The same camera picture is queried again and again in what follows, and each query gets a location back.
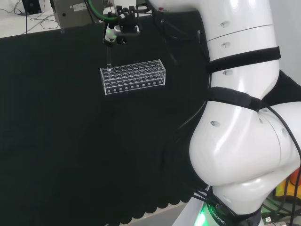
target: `white wall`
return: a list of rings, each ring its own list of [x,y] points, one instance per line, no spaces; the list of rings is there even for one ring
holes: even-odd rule
[[[270,0],[280,69],[301,85],[301,0]]]

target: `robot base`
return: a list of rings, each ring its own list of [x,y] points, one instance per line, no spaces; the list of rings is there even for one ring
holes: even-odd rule
[[[232,226],[229,223],[223,221],[223,219],[219,218],[218,216],[210,214],[210,209],[208,208],[207,204],[204,203],[203,208],[194,224],[194,226]],[[245,222],[240,222],[240,225],[249,225],[249,222],[245,220]],[[261,219],[258,224],[252,224],[252,226],[264,226],[264,222]]]

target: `end effector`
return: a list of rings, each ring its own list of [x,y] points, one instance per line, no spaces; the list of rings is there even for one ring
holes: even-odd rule
[[[118,44],[122,42],[126,43],[126,36],[138,35],[140,33],[139,22],[136,18],[136,9],[134,6],[129,8],[122,8],[122,6],[116,6],[115,12],[117,14],[109,12],[109,18],[116,18],[105,24],[104,43],[107,46],[112,46],[115,41]]]

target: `screw hole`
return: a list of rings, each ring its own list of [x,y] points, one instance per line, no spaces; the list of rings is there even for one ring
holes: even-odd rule
[[[212,121],[210,124],[213,125],[214,127],[220,127],[221,125],[218,121]]]

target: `yellow object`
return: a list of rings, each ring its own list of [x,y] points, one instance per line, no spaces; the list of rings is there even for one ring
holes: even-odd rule
[[[276,197],[281,197],[284,195],[285,181],[286,180],[282,181],[281,184],[279,184],[276,187],[276,194],[275,194]],[[298,193],[297,193],[297,197],[299,199],[301,199],[301,188],[300,187],[301,186],[298,187]],[[293,185],[291,182],[288,182],[286,195],[293,197],[294,192],[295,192],[295,185]]]

